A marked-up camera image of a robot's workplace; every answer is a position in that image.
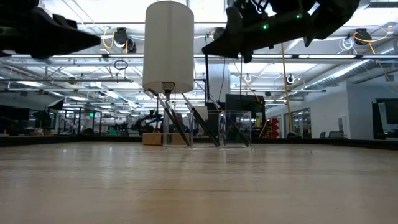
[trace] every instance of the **yellow cable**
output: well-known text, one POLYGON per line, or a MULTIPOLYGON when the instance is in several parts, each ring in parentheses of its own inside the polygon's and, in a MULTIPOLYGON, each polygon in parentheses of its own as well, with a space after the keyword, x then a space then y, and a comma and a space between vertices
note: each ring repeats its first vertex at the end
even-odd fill
POLYGON ((104 32, 104 36, 103 36, 103 43, 104 43, 104 46, 107 48, 107 49, 111 49, 112 47, 113 47, 113 41, 114 41, 114 32, 113 32, 113 34, 112 34, 112 44, 111 44, 111 46, 108 46, 108 45, 106 45, 106 43, 105 43, 105 34, 106 34, 106 31, 108 30, 108 28, 107 27, 105 27, 105 32, 104 32))
MULTIPOLYGON (((254 92, 254 90, 252 90, 252 89, 250 88, 250 86, 248 85, 248 83, 246 82, 246 80, 245 80, 244 78, 243 78, 242 80, 244 81, 244 83, 246 84, 246 86, 249 88, 249 90, 252 91, 252 92, 254 93, 254 96, 256 97, 257 102, 260 103, 260 105, 262 105, 262 102, 260 101, 259 97, 258 97, 258 96, 256 95, 256 93, 254 92)), ((261 135, 262 135, 262 133, 264 132, 265 128, 266 128, 266 125, 265 125, 265 124, 262 124, 262 129, 261 129, 261 132, 260 132, 260 135, 259 135, 258 138, 261 137, 261 135)))
POLYGON ((360 40, 362 42, 366 42, 366 43, 374 43, 374 42, 377 42, 377 41, 380 41, 380 40, 384 40, 388 36, 388 32, 387 32, 387 34, 384 37, 380 38, 380 39, 377 39, 377 40, 363 40, 363 39, 360 39, 360 38, 356 37, 356 34, 358 34, 358 33, 357 32, 354 33, 354 38, 355 39, 360 40))
POLYGON ((290 103, 289 103, 289 94, 287 93, 287 77, 286 77, 286 64, 285 64, 285 49, 284 49, 284 44, 282 43, 282 62, 284 65, 284 78, 285 78, 285 94, 286 94, 286 102, 287 102, 287 112, 289 115, 289 132, 293 130, 293 124, 292 124, 292 112, 290 111, 290 103))
POLYGON ((371 47, 371 50, 372 50, 373 54, 376 54, 376 52, 373 49, 372 43, 369 43, 369 46, 371 47))

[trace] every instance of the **white cylinder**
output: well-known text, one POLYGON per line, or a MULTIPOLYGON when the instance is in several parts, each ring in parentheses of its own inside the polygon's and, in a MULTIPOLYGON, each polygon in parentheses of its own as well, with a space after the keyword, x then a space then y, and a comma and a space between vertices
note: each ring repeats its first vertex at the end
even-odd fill
POLYGON ((163 93, 162 82, 176 93, 193 90, 193 12, 186 5, 159 1, 146 10, 142 86, 163 93))

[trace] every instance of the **wall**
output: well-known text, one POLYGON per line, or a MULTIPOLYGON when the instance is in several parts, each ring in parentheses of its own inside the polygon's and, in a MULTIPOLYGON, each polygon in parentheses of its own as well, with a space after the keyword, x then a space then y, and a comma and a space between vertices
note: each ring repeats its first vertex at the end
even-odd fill
POLYGON ((352 139, 374 139, 372 102, 378 98, 398 98, 398 90, 391 86, 388 89, 385 85, 347 86, 352 139))
MULTIPOLYGON (((305 101, 290 102, 290 110, 298 111, 305 108, 311 109, 311 129, 312 138, 319 138, 320 133, 326 131, 338 131, 338 119, 345 117, 345 134, 351 137, 348 98, 346 82, 342 82, 338 87, 326 88, 326 93, 310 93, 305 97, 305 101)), ((267 118, 283 115, 287 113, 286 106, 269 109, 266 113, 267 118)))

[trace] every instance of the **chair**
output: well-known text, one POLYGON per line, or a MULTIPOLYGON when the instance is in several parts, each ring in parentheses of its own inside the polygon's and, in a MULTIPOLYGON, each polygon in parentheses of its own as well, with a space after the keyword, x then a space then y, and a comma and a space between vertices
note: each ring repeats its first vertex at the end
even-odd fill
POLYGON ((319 138, 326 138, 326 131, 322 131, 319 138))
POLYGON ((331 131, 329 138, 344 138, 344 133, 342 131, 331 131))

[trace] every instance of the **transparent box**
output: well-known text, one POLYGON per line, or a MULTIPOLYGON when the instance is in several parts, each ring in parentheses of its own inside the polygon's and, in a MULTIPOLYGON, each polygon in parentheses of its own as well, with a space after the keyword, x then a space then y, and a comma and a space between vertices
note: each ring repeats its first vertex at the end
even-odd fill
POLYGON ((226 145, 225 113, 198 110, 205 127, 193 116, 192 149, 219 149, 226 145))
POLYGON ((250 111, 225 111, 226 144, 224 149, 251 148, 252 119, 250 111))
POLYGON ((173 124, 167 113, 164 112, 162 123, 163 148, 190 149, 192 147, 192 114, 187 111, 176 111, 175 115, 187 142, 185 142, 184 138, 181 137, 177 127, 173 124))

